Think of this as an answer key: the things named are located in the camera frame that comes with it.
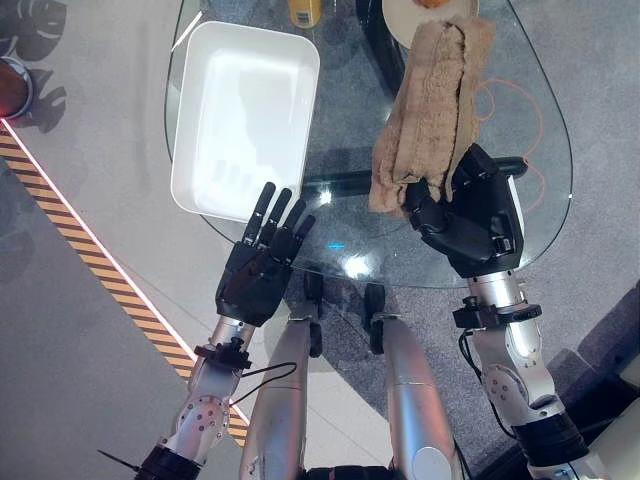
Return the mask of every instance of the black bracket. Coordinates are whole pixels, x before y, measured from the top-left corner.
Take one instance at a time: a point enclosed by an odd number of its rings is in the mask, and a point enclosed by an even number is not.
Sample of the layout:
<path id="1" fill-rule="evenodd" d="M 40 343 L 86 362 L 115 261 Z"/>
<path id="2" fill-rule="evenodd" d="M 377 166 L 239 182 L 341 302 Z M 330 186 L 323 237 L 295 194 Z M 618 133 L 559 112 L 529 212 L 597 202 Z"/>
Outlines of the black bracket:
<path id="1" fill-rule="evenodd" d="M 495 305 L 478 305 L 477 297 L 467 297 L 463 300 L 464 308 L 453 312 L 453 318 L 458 328 L 491 328 L 499 327 L 513 322 L 522 322 L 542 315 L 540 305 L 527 304 L 524 308 L 508 310 L 501 308 L 498 310 Z"/>
<path id="2" fill-rule="evenodd" d="M 215 350 L 197 346 L 194 353 L 204 358 L 205 362 L 212 362 L 229 370 L 245 370 L 251 367 L 249 352 L 241 352 L 240 347 L 244 341 L 241 338 L 233 337 L 231 343 L 216 345 Z"/>

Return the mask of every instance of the plate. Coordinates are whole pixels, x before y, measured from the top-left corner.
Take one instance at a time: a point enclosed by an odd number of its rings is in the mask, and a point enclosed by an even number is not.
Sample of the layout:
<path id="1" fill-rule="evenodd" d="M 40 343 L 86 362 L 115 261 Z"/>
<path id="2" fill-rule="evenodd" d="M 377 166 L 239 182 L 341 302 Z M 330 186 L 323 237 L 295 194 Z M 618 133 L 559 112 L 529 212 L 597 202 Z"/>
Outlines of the plate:
<path id="1" fill-rule="evenodd" d="M 383 0 L 382 13 L 391 34 L 402 45 L 411 48 L 418 25 L 430 20 L 448 20 L 456 15 L 475 17 L 478 0 L 451 0 L 437 8 L 426 8 L 414 0 Z"/>

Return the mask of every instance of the robotic arm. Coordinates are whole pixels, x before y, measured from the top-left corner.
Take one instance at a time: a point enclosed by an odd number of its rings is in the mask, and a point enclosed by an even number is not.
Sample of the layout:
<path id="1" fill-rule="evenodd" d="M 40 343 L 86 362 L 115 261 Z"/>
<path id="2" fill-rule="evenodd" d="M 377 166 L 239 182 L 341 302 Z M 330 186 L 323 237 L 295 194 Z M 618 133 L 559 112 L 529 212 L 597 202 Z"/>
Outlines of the robotic arm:
<path id="1" fill-rule="evenodd" d="M 453 314 L 456 325 L 472 337 L 487 397 L 523 449 L 532 477 L 607 479 L 542 361 L 535 321 L 542 310 L 528 303 L 513 274 L 523 235 L 509 183 L 474 144 L 454 174 L 452 203 L 435 203 L 423 180 L 409 186 L 405 210 L 423 241 L 467 279 L 470 296 Z M 467 361 L 473 362 L 470 353 Z"/>
<path id="2" fill-rule="evenodd" d="M 307 216 L 295 230 L 306 207 L 298 200 L 278 227 L 291 198 L 291 191 L 284 189 L 263 226 L 274 192 L 275 185 L 267 183 L 242 241 L 233 247 L 216 292 L 221 316 L 209 343 L 195 349 L 200 358 L 189 380 L 188 397 L 173 432 L 154 447 L 139 467 L 137 480 L 195 479 L 207 452 L 227 428 L 231 395 L 242 371 L 251 366 L 246 350 L 253 331 L 278 308 L 291 277 L 291 263 L 315 222 Z"/>

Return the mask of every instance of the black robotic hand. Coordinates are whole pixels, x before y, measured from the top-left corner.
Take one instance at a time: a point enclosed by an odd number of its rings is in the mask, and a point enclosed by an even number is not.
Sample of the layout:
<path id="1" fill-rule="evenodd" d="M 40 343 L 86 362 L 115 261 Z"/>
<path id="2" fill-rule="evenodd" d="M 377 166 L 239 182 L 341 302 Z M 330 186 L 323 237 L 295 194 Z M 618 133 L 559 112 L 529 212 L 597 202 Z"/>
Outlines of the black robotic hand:
<path id="1" fill-rule="evenodd" d="M 229 255 L 216 291 L 219 314 L 256 327 L 262 326 L 278 308 L 289 284 L 291 263 L 315 223 L 315 218 L 308 215 L 294 232 L 306 208 L 306 203 L 298 200 L 278 228 L 280 217 L 291 199 L 291 190 L 285 188 L 261 230 L 275 190 L 273 183 L 264 186 L 242 240 L 236 242 Z"/>
<path id="2" fill-rule="evenodd" d="M 424 179 L 408 186 L 403 208 L 414 230 L 462 278 L 517 268 L 524 240 L 507 177 L 475 143 L 454 172 L 453 188 L 451 203 L 436 203 Z"/>

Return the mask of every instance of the yellow bottle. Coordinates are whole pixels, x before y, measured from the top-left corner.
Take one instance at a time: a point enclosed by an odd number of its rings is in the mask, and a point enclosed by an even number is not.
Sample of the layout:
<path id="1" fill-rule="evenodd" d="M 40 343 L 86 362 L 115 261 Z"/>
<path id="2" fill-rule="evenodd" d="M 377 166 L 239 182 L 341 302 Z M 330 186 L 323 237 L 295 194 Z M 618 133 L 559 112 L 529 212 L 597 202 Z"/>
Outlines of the yellow bottle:
<path id="1" fill-rule="evenodd" d="M 289 17 L 299 28 L 311 28 L 322 15 L 322 0 L 289 0 Z"/>

